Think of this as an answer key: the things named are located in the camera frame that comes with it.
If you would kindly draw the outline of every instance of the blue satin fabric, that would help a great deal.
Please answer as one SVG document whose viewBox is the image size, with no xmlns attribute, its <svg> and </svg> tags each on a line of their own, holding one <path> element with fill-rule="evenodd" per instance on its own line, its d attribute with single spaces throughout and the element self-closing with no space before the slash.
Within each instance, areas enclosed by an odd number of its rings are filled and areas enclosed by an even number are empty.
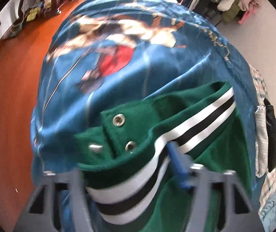
<svg viewBox="0 0 276 232">
<path fill-rule="evenodd" d="M 162 18 L 160 27 L 172 27 L 179 22 L 184 25 L 172 32 L 176 41 L 172 48 L 134 36 L 136 47 L 129 63 L 117 72 L 103 76 L 100 84 L 96 80 L 92 84 L 93 90 L 88 87 L 82 92 L 78 86 L 86 71 L 93 70 L 100 57 L 96 51 L 84 55 L 89 46 L 73 49 L 49 61 L 48 55 L 45 57 L 30 130 L 34 183 L 38 183 L 43 170 L 60 173 L 75 166 L 76 151 L 71 137 L 99 126 L 103 110 L 213 81 L 229 81 L 248 144 L 252 203 L 259 207 L 264 177 L 257 179 L 255 176 L 254 112 L 258 102 L 248 64 L 242 55 L 201 16 L 165 0 L 86 0 L 61 24 L 52 38 L 51 49 L 78 34 L 76 18 L 82 15 L 90 18 L 126 15 L 144 22 L 146 27 L 158 16 Z M 91 47 L 97 50 L 115 45 L 114 41 L 97 39 Z M 80 62 L 73 68 L 81 55 Z M 69 197 L 65 196 L 64 228 L 72 231 Z"/>
</svg>

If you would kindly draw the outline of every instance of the black cord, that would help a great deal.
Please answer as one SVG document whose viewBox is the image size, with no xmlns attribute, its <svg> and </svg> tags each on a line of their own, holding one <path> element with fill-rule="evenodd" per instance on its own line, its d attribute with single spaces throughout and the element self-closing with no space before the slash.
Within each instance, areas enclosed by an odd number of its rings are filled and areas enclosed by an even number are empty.
<svg viewBox="0 0 276 232">
<path fill-rule="evenodd" d="M 219 21 L 219 22 L 215 25 L 215 27 L 216 27 L 216 26 L 218 26 L 218 25 L 219 25 L 219 23 L 220 23 L 221 21 L 222 21 L 222 20 L 220 20 L 220 21 Z"/>
</svg>

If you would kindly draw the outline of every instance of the wall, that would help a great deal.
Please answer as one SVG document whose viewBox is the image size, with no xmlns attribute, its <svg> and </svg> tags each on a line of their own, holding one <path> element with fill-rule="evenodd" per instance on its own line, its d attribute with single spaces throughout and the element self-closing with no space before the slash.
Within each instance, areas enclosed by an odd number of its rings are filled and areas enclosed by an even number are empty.
<svg viewBox="0 0 276 232">
<path fill-rule="evenodd" d="M 33 6 L 36 0 L 24 0 L 23 11 Z M 9 27 L 18 19 L 18 6 L 20 0 L 10 0 L 0 12 L 0 39 Z"/>
<path fill-rule="evenodd" d="M 276 10 L 261 1 L 257 13 L 242 25 L 218 25 L 218 30 L 240 51 L 249 64 L 258 69 L 267 84 L 276 115 Z"/>
</svg>

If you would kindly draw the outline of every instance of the black stripe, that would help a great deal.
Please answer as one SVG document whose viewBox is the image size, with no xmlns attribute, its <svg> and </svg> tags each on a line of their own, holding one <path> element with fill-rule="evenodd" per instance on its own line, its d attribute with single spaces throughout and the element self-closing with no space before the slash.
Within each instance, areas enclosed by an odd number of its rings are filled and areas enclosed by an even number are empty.
<svg viewBox="0 0 276 232">
<path fill-rule="evenodd" d="M 168 151 L 166 148 L 163 149 L 163 151 L 160 153 L 158 157 L 158 164 L 157 167 L 153 173 L 153 175 L 150 177 L 150 179 L 147 181 L 147 183 L 133 196 L 130 198 L 115 203 L 115 204 L 102 204 L 97 203 L 97 207 L 99 211 L 105 215 L 118 215 L 122 214 L 129 209 L 136 206 L 141 200 L 151 191 L 151 189 L 154 187 L 159 170 L 163 164 L 164 159 L 168 156 Z"/>
<path fill-rule="evenodd" d="M 228 99 L 224 104 L 222 104 L 219 108 L 217 108 L 214 112 L 212 112 L 209 116 L 207 116 L 204 120 L 190 128 L 188 131 L 186 131 L 183 135 L 181 135 L 179 138 L 174 139 L 173 141 L 176 141 L 179 146 L 184 145 L 186 142 L 188 142 L 192 137 L 194 137 L 196 134 L 203 131 L 205 128 L 207 128 L 213 121 L 215 121 L 223 112 L 225 112 L 234 102 L 233 96 Z M 151 189 L 154 187 L 159 170 L 163 164 L 164 159 L 167 157 L 168 151 L 166 148 L 163 149 L 161 154 L 158 158 L 158 164 L 157 167 L 151 176 L 151 178 L 147 181 L 147 183 L 140 189 L 136 194 L 131 196 L 130 198 L 115 203 L 115 204 L 101 204 L 97 203 L 98 209 L 102 214 L 105 215 L 118 215 L 122 214 L 134 206 L 136 206 L 141 200 L 151 191 Z"/>
<path fill-rule="evenodd" d="M 224 111 L 226 111 L 234 102 L 233 96 L 228 99 L 224 104 L 222 104 L 219 108 L 217 108 L 214 112 L 212 112 L 208 117 L 204 120 L 187 130 L 180 137 L 174 139 L 173 141 L 177 142 L 179 146 L 184 145 L 195 135 L 206 129 L 210 124 L 212 124 Z"/>
</svg>

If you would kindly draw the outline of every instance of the wooden floor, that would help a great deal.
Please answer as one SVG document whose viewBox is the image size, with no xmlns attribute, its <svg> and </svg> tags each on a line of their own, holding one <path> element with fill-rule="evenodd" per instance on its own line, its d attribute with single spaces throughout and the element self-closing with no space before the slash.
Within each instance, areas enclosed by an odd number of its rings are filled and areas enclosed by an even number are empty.
<svg viewBox="0 0 276 232">
<path fill-rule="evenodd" d="M 83 1 L 68 1 L 60 15 L 32 21 L 0 42 L 0 225 L 6 232 L 33 189 L 29 130 L 41 64 L 59 25 Z"/>
</svg>

